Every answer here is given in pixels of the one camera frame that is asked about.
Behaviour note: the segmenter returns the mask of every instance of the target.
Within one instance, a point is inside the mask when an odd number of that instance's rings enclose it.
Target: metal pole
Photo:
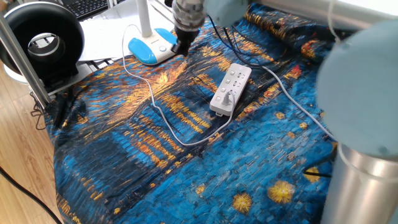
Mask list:
[[[328,8],[330,1],[326,0],[255,0],[266,6],[306,17],[320,24],[328,24]],[[333,27],[337,29],[362,30],[384,20],[398,19],[383,12],[355,6],[337,1],[333,8]]]
[[[19,45],[14,33],[8,25],[3,14],[0,12],[0,40],[7,52],[11,56],[12,60],[17,65],[19,71],[25,77],[29,86],[31,87],[33,94],[39,101],[40,105],[44,109],[47,104],[50,103],[51,99],[49,94],[45,91],[43,84],[37,76],[35,70],[26,57],[22,47]]]

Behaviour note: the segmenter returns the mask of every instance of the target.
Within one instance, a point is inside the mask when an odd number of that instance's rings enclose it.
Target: white cable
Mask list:
[[[339,45],[341,40],[337,36],[337,34],[335,32],[335,29],[333,28],[333,18],[332,18],[333,8],[334,8],[336,2],[337,2],[337,0],[330,0],[329,10],[328,10],[328,25],[329,25],[329,29],[330,29],[331,34],[333,34],[333,36],[335,37],[336,44]]]
[[[278,77],[273,71],[269,70],[269,69],[268,69],[267,67],[265,67],[265,66],[262,66],[262,68],[265,69],[265,70],[267,70],[269,73],[271,73],[271,74],[276,78],[276,80],[279,82],[280,87],[282,88],[282,90],[283,90],[284,93],[286,94],[287,98],[288,98],[292,103],[294,103],[294,105],[296,105],[296,106],[297,106],[300,110],[302,110],[308,117],[310,117],[310,118],[313,120],[313,122],[315,122],[315,124],[317,124],[317,125],[319,126],[319,128],[322,129],[323,132],[325,132],[327,135],[329,135],[329,137],[331,137],[333,140],[337,141],[337,140],[335,139],[335,137],[334,137],[332,134],[330,134],[330,132],[328,132],[328,130],[326,130],[326,128],[324,128],[324,127],[322,126],[321,123],[319,123],[319,121],[317,121],[307,110],[305,110],[302,106],[300,106],[299,103],[297,103],[297,102],[287,93],[287,91],[286,91],[286,89],[285,89],[285,87],[284,87],[282,81],[279,79],[279,77]]]
[[[128,74],[130,74],[131,76],[133,76],[133,77],[135,77],[135,78],[139,78],[139,79],[141,79],[141,80],[144,80],[144,81],[148,84],[149,92],[150,92],[150,97],[151,97],[151,99],[152,99],[152,104],[154,105],[154,108],[157,108],[157,109],[160,111],[160,114],[162,115],[164,122],[165,122],[166,125],[169,127],[169,129],[170,129],[170,131],[172,132],[174,138],[175,138],[181,145],[183,145],[183,146],[194,146],[194,145],[197,145],[197,144],[200,144],[200,143],[203,143],[203,142],[209,140],[209,138],[213,137],[216,133],[218,133],[218,132],[221,131],[223,128],[225,128],[227,125],[229,125],[229,123],[230,123],[231,120],[232,120],[232,115],[233,115],[234,110],[235,110],[235,96],[234,96],[233,93],[231,93],[230,91],[227,92],[227,95],[231,95],[231,96],[232,96],[232,99],[233,99],[233,102],[232,102],[232,103],[233,103],[233,104],[232,104],[231,115],[229,116],[228,121],[227,121],[224,125],[222,125],[221,127],[219,127],[215,132],[213,132],[213,134],[211,134],[210,136],[208,136],[208,137],[205,138],[205,139],[202,139],[201,141],[194,142],[194,143],[183,143],[183,142],[181,142],[181,140],[179,140],[179,138],[175,135],[175,133],[174,133],[172,127],[169,125],[169,122],[167,122],[166,117],[164,116],[162,109],[161,109],[160,107],[156,106],[156,104],[155,104],[155,98],[154,98],[154,93],[152,92],[152,87],[150,86],[150,83],[148,82],[148,80],[146,80],[145,78],[142,78],[142,77],[138,77],[137,75],[133,75],[133,74],[130,73],[130,72],[127,70],[127,68],[126,68],[126,61],[125,61],[125,59],[124,59],[124,36],[126,35],[126,31],[127,31],[127,29],[128,29],[130,26],[135,26],[135,27],[138,29],[138,31],[141,33],[141,30],[140,30],[136,25],[134,25],[134,24],[128,25],[128,26],[126,27],[126,29],[124,30],[124,34],[123,34],[123,38],[122,38],[123,67],[124,67],[125,71],[126,71]]]

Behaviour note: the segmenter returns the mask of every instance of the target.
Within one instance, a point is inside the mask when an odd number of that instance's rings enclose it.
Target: metal frame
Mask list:
[[[26,78],[30,88],[33,91],[37,101],[44,109],[50,103],[49,94],[45,91],[43,83],[40,81],[35,70],[26,57],[25,52],[19,45],[14,33],[8,25],[3,14],[0,12],[0,39],[7,52],[11,56],[14,63],[17,65],[21,74]]]

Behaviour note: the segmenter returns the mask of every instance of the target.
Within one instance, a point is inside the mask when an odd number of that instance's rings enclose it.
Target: white paper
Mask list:
[[[174,25],[159,14],[148,2],[150,26],[172,30]],[[121,42],[123,33],[129,24],[141,29],[135,0],[124,1],[104,13],[81,22],[85,34],[85,46],[79,61],[99,60],[105,58],[121,58]],[[131,26],[124,37],[124,55],[131,55],[128,49],[130,40],[139,37],[139,31]]]

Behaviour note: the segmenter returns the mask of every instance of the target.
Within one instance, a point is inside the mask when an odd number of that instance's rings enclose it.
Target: black cable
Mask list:
[[[221,38],[220,33],[218,33],[218,30],[216,28],[216,24],[213,22],[213,20],[211,19],[210,16],[208,16],[210,19],[211,24],[213,25],[214,31],[216,32],[218,38],[220,39],[220,41],[222,41],[223,44],[225,44],[225,46],[227,46],[227,48],[229,48],[230,50],[234,50],[233,46],[228,45],[226,42],[224,42],[224,40]],[[249,53],[244,53],[244,52],[240,52],[240,54],[242,55],[246,55],[246,56],[259,56],[260,54],[249,54]]]
[[[233,47],[233,43],[232,43],[231,38],[229,37],[228,32],[226,31],[225,28],[223,28],[223,30],[224,30],[224,33],[225,33],[226,38],[228,39],[229,44],[231,44],[232,51],[235,53],[235,55],[237,56],[237,58],[238,58],[240,61],[242,61],[242,62],[245,63],[246,65],[249,65],[249,66],[252,66],[252,67],[256,67],[256,68],[257,68],[257,67],[261,67],[260,61],[258,61],[258,59],[256,59],[256,58],[250,58],[250,59],[257,60],[258,65],[252,65],[252,63],[250,63],[250,62],[246,61],[245,59],[241,58],[241,57],[239,56],[239,52],[236,51],[235,48]]]
[[[312,168],[312,167],[315,167],[315,166],[319,166],[320,164],[323,164],[323,163],[326,163],[326,162],[329,162],[329,161],[334,161],[335,158],[336,158],[336,155],[337,155],[337,150],[336,149],[332,150],[332,152],[329,155],[327,155],[324,158],[321,158],[320,160],[315,161],[315,162],[307,165],[306,167],[304,167],[303,174],[305,174],[305,175],[313,175],[313,176],[318,176],[318,177],[331,178],[330,174],[320,174],[320,173],[308,172],[307,170],[309,168]]]
[[[28,190],[26,190],[23,186],[18,184],[10,175],[8,175],[8,173],[2,167],[0,167],[0,174],[6,180],[8,180],[8,182],[10,182],[10,184],[12,184],[14,187],[16,187],[22,193],[26,194],[28,197],[33,199],[36,203],[38,203],[51,216],[51,218],[54,219],[56,224],[62,224],[62,222],[58,219],[58,217],[51,211],[51,209],[48,208],[48,206],[46,206],[46,204],[44,204],[44,202],[42,202],[39,198],[37,198],[34,194],[29,192]]]
[[[240,32],[240,31],[236,28],[236,26],[234,26],[234,25],[232,25],[232,30],[236,30],[236,32],[237,32],[240,36],[242,36],[243,38],[245,38],[246,40],[248,40],[248,41],[250,41],[250,42],[252,42],[252,43],[254,43],[254,44],[260,45],[261,47],[266,47],[264,44],[260,44],[259,42],[253,40],[252,38],[250,38],[250,37],[248,37],[248,36],[242,34],[242,32]]]
[[[37,122],[36,122],[36,130],[38,130],[38,131],[44,130],[44,129],[45,129],[45,126],[44,126],[44,128],[38,128],[39,122],[40,122],[40,118],[43,116],[43,112],[42,112],[42,110],[40,109],[39,102],[38,102],[38,101],[36,100],[36,98],[33,96],[33,92],[29,93],[29,95],[30,95],[31,97],[33,97],[33,100],[35,101],[35,105],[33,106],[33,110],[30,112],[30,115],[31,115],[32,117],[38,116]]]

